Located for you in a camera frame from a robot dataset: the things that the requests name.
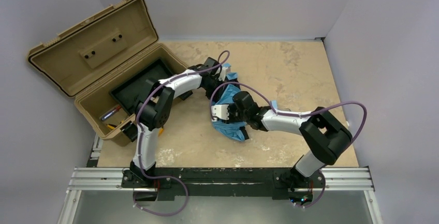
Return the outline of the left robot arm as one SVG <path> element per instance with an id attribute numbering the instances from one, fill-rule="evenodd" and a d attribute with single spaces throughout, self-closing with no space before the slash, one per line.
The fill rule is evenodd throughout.
<path id="1" fill-rule="evenodd" d="M 191 66 L 180 74 L 166 79 L 147 79 L 135 102 L 137 124 L 136 150 L 128 169 L 124 169 L 123 188 L 153 188 L 162 185 L 169 188 L 172 181 L 183 183 L 175 176 L 174 168 L 156 166 L 156 148 L 159 131 L 170 117 L 176 98 L 186 96 L 202 88 L 212 96 L 213 91 L 225 81 L 224 62 L 211 57 L 203 64 Z"/>

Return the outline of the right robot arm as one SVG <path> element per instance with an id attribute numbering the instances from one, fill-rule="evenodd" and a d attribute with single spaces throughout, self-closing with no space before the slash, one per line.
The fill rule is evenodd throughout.
<path id="1" fill-rule="evenodd" d="M 299 114 L 260 107 L 252 96 L 240 91 L 231 103 L 212 107 L 216 118 L 225 123 L 245 122 L 255 130 L 282 131 L 301 135 L 309 147 L 287 172 L 275 176 L 283 186 L 298 187 L 308 184 L 319 169 L 333 165 L 351 145 L 353 136 L 330 112 L 318 107 L 315 111 Z"/>

